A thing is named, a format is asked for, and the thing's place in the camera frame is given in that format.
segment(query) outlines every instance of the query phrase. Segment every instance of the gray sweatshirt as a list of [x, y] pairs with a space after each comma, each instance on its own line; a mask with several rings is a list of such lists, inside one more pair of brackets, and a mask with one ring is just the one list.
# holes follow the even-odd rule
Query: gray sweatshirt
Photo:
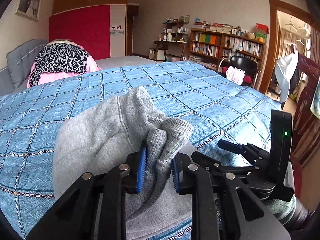
[[126, 196], [127, 238], [145, 239], [191, 215], [191, 196], [174, 189], [171, 160], [178, 151], [191, 154], [192, 125], [156, 110], [150, 95], [137, 87], [114, 96], [63, 122], [53, 157], [53, 189], [57, 200], [83, 173], [94, 175], [124, 163], [147, 140], [143, 190]]

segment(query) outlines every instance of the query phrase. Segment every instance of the leopard print scarf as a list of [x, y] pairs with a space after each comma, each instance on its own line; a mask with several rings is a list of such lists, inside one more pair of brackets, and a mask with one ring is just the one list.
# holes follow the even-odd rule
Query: leopard print scarf
[[87, 70], [87, 57], [91, 55], [78, 46], [55, 43], [44, 47], [35, 59], [35, 68], [30, 75], [30, 87], [38, 85], [41, 73], [75, 72]]

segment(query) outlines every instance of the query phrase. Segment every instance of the bottle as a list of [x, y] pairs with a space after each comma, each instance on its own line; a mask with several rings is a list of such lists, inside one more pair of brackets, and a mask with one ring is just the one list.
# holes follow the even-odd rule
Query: bottle
[[171, 35], [171, 33], [168, 33], [167, 41], [172, 41], [172, 35]]

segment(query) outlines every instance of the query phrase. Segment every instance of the red wall panel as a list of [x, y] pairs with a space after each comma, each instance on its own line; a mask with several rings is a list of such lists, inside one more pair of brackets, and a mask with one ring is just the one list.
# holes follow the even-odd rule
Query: red wall panel
[[93, 59], [110, 57], [110, 5], [92, 6], [53, 15], [49, 41], [68, 39], [81, 45]]

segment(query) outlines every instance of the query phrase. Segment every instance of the metal screw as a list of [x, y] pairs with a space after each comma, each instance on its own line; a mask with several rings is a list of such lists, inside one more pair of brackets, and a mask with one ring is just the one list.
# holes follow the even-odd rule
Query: metal screw
[[82, 175], [82, 179], [88, 180], [92, 178], [92, 174], [90, 172], [86, 172], [85, 174]]
[[129, 169], [129, 165], [126, 163], [120, 164], [119, 169], [121, 171], [126, 171], [127, 169]]
[[190, 164], [190, 165], [188, 166], [188, 169], [191, 170], [191, 171], [196, 171], [196, 170], [198, 169], [198, 166], [195, 165], [195, 164]]
[[236, 176], [235, 176], [232, 172], [226, 173], [226, 178], [227, 178], [227, 179], [233, 180], [233, 179], [235, 179], [235, 177], [236, 177]]

